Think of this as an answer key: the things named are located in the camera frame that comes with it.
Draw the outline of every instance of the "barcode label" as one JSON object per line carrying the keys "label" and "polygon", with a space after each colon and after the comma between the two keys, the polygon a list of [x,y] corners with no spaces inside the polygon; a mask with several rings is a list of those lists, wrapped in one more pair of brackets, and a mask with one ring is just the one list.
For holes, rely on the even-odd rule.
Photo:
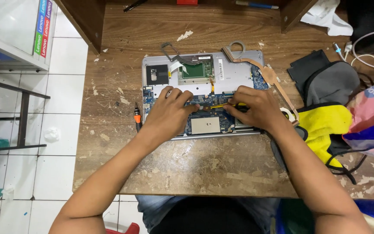
{"label": "barcode label", "polygon": [[219,59],[219,72],[220,72],[220,80],[224,80],[223,76],[223,60]]}

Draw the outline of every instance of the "orange screwdriver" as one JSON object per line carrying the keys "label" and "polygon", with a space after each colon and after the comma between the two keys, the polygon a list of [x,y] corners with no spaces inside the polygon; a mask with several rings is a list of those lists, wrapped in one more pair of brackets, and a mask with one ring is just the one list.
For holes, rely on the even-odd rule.
{"label": "orange screwdriver", "polygon": [[135,124],[136,124],[136,132],[139,132],[139,130],[141,130],[141,127],[142,127],[142,122],[141,122],[141,114],[138,108],[138,104],[136,102],[135,102],[134,113],[135,113],[134,119],[135,119]]}

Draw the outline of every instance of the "jeans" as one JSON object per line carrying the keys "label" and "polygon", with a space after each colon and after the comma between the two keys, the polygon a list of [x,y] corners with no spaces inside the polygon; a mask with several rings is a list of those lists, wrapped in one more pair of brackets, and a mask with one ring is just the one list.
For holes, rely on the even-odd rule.
{"label": "jeans", "polygon": [[[157,226],[167,213],[185,196],[143,196],[135,195],[138,211],[143,213],[142,220],[148,233]],[[279,206],[279,198],[232,197],[241,204],[255,219],[265,234],[271,229],[271,217]]]}

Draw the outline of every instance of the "hand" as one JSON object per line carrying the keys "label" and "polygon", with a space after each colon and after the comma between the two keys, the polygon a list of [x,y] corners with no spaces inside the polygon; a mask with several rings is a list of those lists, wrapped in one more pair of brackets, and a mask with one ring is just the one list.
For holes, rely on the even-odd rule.
{"label": "hand", "polygon": [[224,105],[223,108],[242,123],[265,129],[272,135],[284,125],[292,125],[282,114],[270,90],[257,90],[241,85],[228,102],[232,105],[245,103],[250,108],[246,113],[231,105]]}
{"label": "hand", "polygon": [[165,87],[156,99],[138,134],[152,138],[153,142],[158,144],[157,146],[179,135],[184,131],[189,114],[200,108],[199,104],[184,107],[185,102],[191,99],[193,99],[193,93],[190,91],[183,93],[172,86]]}

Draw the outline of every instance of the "forearm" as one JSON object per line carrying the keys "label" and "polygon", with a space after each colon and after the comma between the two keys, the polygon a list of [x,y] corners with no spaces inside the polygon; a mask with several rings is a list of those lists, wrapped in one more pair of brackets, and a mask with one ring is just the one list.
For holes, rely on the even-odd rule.
{"label": "forearm", "polygon": [[139,135],[134,137],[117,155],[86,179],[63,206],[60,215],[67,218],[101,215],[132,171],[155,148],[148,139]]}
{"label": "forearm", "polygon": [[356,204],[334,175],[301,139],[291,124],[273,132],[298,195],[313,212],[346,215],[357,212]]}

